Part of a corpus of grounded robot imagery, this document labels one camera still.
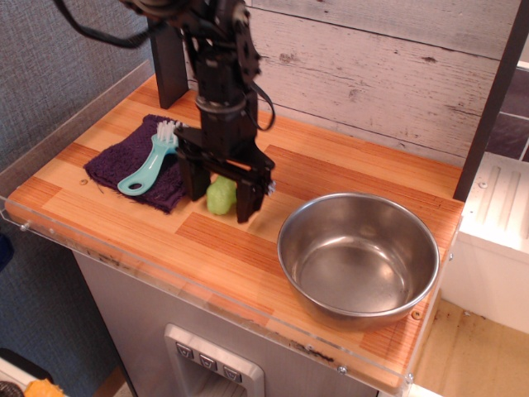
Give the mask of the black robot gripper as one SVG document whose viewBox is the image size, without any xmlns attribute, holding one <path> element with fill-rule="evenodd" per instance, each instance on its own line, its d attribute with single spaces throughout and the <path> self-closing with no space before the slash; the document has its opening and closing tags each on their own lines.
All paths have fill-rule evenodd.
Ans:
<svg viewBox="0 0 529 397">
<path fill-rule="evenodd" d="M 237 183 L 236 216 L 248 222 L 260 211 L 264 195 L 274 191 L 274 162 L 255 143 L 257 125 L 246 111 L 231 115 L 201 113 L 201 126 L 177 131 L 180 174 L 193 201 L 203 197 L 211 173 Z"/>
</svg>

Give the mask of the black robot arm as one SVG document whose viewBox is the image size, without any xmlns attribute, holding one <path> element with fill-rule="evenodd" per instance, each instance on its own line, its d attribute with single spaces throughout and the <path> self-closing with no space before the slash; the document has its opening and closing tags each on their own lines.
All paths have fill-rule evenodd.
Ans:
<svg viewBox="0 0 529 397">
<path fill-rule="evenodd" d="M 255 83 L 260 55 L 243 1 L 126 1 L 126 7 L 177 28 L 198 83 L 198 128 L 177 132 L 177 156 L 188 196 L 205 195 L 216 173 L 236 182 L 236 216 L 244 223 L 269 194 L 274 162 L 256 145 L 258 100 L 269 96 Z"/>
</svg>

